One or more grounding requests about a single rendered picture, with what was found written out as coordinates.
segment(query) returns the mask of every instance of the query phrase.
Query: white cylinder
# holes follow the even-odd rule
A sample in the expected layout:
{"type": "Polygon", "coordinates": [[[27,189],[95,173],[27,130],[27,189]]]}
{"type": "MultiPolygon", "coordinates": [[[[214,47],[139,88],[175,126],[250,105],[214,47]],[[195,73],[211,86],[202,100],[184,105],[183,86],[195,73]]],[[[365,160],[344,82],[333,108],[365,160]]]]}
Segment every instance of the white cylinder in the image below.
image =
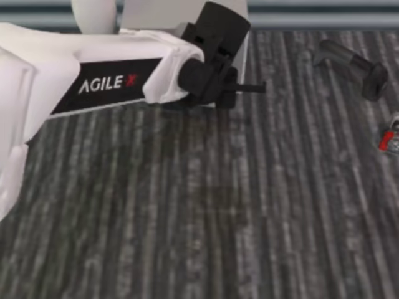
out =
{"type": "Polygon", "coordinates": [[[117,28],[115,0],[71,0],[76,23],[83,34],[114,34],[117,28]]]}

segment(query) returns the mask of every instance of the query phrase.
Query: white robotic arm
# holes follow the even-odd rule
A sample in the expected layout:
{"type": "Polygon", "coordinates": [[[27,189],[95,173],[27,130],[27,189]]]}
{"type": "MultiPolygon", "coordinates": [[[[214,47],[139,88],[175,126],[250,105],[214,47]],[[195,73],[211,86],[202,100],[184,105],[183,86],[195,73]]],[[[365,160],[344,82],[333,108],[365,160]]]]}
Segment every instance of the white robotic arm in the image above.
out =
{"type": "Polygon", "coordinates": [[[234,107],[232,66],[250,25],[207,2],[181,38],[163,31],[57,34],[0,23],[0,220],[15,205],[26,143],[48,118],[144,101],[234,107]]]}

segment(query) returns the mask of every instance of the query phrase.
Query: dark wooden tabletop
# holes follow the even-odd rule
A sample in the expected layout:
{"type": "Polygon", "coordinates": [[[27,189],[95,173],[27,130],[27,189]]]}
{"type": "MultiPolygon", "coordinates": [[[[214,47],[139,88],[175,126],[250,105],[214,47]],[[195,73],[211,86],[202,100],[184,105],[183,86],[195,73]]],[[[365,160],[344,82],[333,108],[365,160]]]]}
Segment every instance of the dark wooden tabletop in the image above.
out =
{"type": "Polygon", "coordinates": [[[251,34],[236,109],[118,107],[46,123],[0,225],[1,299],[399,298],[396,32],[251,34]],[[390,73],[378,103],[312,55],[390,73]]]}

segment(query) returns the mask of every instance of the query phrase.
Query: red letter x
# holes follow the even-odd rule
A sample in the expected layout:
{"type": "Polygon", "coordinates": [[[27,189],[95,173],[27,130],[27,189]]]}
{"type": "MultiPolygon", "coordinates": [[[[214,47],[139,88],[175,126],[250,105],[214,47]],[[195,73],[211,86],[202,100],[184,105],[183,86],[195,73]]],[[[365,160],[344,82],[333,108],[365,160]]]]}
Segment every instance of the red letter x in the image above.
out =
{"type": "Polygon", "coordinates": [[[137,78],[137,74],[129,74],[127,82],[126,82],[126,86],[128,87],[128,86],[134,85],[136,78],[137,78]]]}

